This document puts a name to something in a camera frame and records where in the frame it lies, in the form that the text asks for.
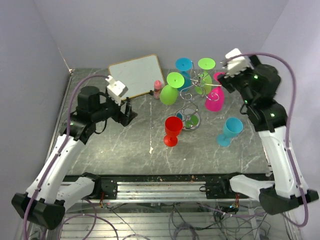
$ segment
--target red goblet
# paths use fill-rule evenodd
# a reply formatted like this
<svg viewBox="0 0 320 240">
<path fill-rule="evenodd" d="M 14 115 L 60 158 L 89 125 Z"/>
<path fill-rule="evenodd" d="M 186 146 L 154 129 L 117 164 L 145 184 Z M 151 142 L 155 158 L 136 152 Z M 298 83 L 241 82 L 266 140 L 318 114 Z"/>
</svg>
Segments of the red goblet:
<svg viewBox="0 0 320 240">
<path fill-rule="evenodd" d="M 168 147 L 174 147 L 178 143 L 177 136 L 181 133 L 184 124 L 179 117 L 170 116 L 165 120 L 164 130 L 166 136 L 164 136 L 164 144 Z"/>
</svg>

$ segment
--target white wall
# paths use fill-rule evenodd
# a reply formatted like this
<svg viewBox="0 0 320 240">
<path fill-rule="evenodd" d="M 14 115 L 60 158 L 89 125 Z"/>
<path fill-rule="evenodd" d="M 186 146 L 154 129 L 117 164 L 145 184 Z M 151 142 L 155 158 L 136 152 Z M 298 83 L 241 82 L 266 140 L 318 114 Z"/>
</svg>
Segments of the white wall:
<svg viewBox="0 0 320 240">
<path fill-rule="evenodd" d="M 287 60 L 296 74 L 298 89 L 291 127 L 292 144 L 309 187 L 320 192 L 320 1 L 290 0 L 262 50 Z M 287 107 L 291 78 L 281 63 L 270 63 L 280 71 L 282 84 L 277 99 Z M 297 212 L 302 222 L 304 211 L 299 208 Z M 309 204 L 309 214 L 309 223 L 302 228 L 304 239 L 319 239 L 319 201 Z"/>
<path fill-rule="evenodd" d="M 0 1 L 0 239 L 15 236 L 11 199 L 44 164 L 68 75 L 33 0 Z"/>
<path fill-rule="evenodd" d="M 260 50 L 288 0 L 35 0 L 70 68 Z"/>
</svg>

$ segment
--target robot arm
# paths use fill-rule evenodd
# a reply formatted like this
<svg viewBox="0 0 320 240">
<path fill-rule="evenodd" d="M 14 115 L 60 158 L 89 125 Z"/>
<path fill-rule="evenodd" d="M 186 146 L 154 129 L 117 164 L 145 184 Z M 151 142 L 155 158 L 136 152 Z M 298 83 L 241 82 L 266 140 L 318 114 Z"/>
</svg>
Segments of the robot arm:
<svg viewBox="0 0 320 240">
<path fill-rule="evenodd" d="M 66 139 L 67 124 L 60 129 L 60 135 L 46 161 L 44 167 L 34 182 L 24 194 L 16 193 L 12 198 L 12 205 L 23 218 L 27 205 L 38 188 L 39 180 L 45 175 L 41 190 L 32 202 L 28 221 L 44 226 L 49 230 L 55 229 L 62 221 L 66 210 L 78 200 L 96 198 L 101 194 L 102 184 L 99 176 L 83 173 L 78 180 L 69 186 L 62 186 L 64 177 L 72 163 L 77 159 L 89 137 L 96 132 L 98 122 L 112 118 L 115 122 L 127 126 L 137 116 L 131 109 L 127 98 L 126 103 L 121 100 L 127 92 L 127 87 L 120 81 L 115 81 L 111 76 L 105 79 L 108 83 L 105 92 L 100 92 L 97 87 L 85 86 L 77 96 L 78 105 L 71 114 L 70 136 L 53 166 L 46 173 L 48 166 Z M 106 100 L 100 103 L 100 96 Z M 126 104 L 125 112 L 121 106 Z"/>
<path fill-rule="evenodd" d="M 225 57 L 229 59 L 240 54 L 235 48 Z M 249 59 L 250 61 L 247 61 L 241 56 L 228 62 L 227 73 L 220 75 L 218 80 L 229 93 L 237 90 L 241 94 L 244 104 L 240 112 L 248 116 L 261 138 L 267 160 L 272 167 L 274 182 L 257 181 L 242 174 L 235 174 L 228 179 L 229 187 L 236 193 L 260 201 L 267 213 L 275 215 L 299 207 L 302 197 L 285 146 L 287 113 L 284 107 L 274 100 L 281 81 L 278 71 L 273 66 L 262 64 L 256 55 Z M 291 142 L 289 145 L 301 182 L 299 186 L 307 202 L 319 199 L 318 193 L 308 188 Z"/>
</svg>

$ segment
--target gray marble surface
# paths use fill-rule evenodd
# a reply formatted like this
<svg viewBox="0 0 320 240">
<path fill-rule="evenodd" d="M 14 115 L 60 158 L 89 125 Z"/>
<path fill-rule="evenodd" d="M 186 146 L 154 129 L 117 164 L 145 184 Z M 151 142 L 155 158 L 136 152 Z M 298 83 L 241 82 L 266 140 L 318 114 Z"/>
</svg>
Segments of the gray marble surface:
<svg viewBox="0 0 320 240">
<path fill-rule="evenodd" d="M 166 77 L 170 71 L 163 70 Z M 108 74 L 108 69 L 78 68 L 74 71 L 66 102 L 60 116 L 60 125 L 66 119 L 67 107 L 77 83 L 90 74 Z M 105 88 L 102 78 L 94 78 L 85 85 Z M 166 175 L 214 173 L 267 173 L 267 161 L 258 134 L 246 116 L 239 113 L 242 99 L 237 92 L 225 92 L 225 102 L 220 112 L 208 111 L 205 99 L 194 94 L 201 117 L 200 127 L 193 132 L 182 132 L 175 147 L 166 147 L 165 120 L 172 116 L 184 101 L 166 106 L 146 94 L 131 100 L 138 116 L 127 127 L 107 121 L 106 130 L 92 135 L 86 148 L 69 170 L 69 175 L 90 172 L 98 175 Z M 229 117 L 242 119 L 244 129 L 229 147 L 221 147 L 216 137 Z M 97 131 L 103 128 L 99 123 Z"/>
</svg>

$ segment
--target gray wall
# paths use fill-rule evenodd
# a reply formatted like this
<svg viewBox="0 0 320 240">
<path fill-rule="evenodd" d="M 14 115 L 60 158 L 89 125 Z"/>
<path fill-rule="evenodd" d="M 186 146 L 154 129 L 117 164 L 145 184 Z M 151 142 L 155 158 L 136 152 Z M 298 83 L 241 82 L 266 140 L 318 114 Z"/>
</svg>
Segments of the gray wall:
<svg viewBox="0 0 320 240">
<path fill-rule="evenodd" d="M 39 173 L 69 71 L 33 0 L 0 1 L 0 238 L 14 238 L 11 206 Z"/>
<path fill-rule="evenodd" d="M 291 139 L 301 171 L 310 188 L 320 192 L 320 1 L 290 0 L 267 38 L 262 50 L 283 57 L 297 77 L 297 99 Z M 292 81 L 281 63 L 282 84 L 277 99 L 285 106 L 291 99 Z M 304 210 L 297 212 L 300 223 Z M 320 202 L 309 204 L 309 223 L 302 228 L 305 240 L 319 239 Z"/>
<path fill-rule="evenodd" d="M 70 68 L 107 68 L 157 54 L 218 62 L 259 50 L 288 0 L 35 0 Z"/>
</svg>

